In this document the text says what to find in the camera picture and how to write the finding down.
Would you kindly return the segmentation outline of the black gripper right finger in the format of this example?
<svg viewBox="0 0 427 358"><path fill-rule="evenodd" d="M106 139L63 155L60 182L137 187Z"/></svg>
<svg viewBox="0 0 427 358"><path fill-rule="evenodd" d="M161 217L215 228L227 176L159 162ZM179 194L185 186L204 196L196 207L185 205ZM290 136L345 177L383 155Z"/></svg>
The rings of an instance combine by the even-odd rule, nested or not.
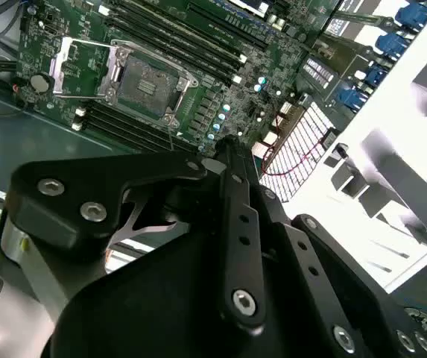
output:
<svg viewBox="0 0 427 358"><path fill-rule="evenodd" d="M427 333L235 143L235 323L246 357L427 357Z"/></svg>

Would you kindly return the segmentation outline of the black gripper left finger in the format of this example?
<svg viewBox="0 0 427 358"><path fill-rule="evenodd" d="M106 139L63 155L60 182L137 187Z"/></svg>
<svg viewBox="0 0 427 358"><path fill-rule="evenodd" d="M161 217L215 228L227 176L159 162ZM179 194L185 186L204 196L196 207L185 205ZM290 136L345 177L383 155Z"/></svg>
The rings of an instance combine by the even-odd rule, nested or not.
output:
<svg viewBox="0 0 427 358"><path fill-rule="evenodd" d="M246 332L265 325L258 213L250 150L223 138L214 157L184 151L37 161L12 175L4 212L4 253L16 262L53 319L104 277L101 260L124 239L189 230L146 258L149 271L174 248L207 243L218 264L215 310Z"/></svg>

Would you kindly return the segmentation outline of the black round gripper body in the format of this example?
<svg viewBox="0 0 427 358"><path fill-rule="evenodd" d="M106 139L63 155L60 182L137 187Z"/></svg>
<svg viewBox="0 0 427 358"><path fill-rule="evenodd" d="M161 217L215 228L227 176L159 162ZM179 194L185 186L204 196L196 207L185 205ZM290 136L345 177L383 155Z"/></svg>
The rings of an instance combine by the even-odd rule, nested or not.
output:
<svg viewBox="0 0 427 358"><path fill-rule="evenodd" d="M266 232L276 259L225 268L183 236L90 284L64 309L52 357L353 357L354 331L304 232Z"/></svg>

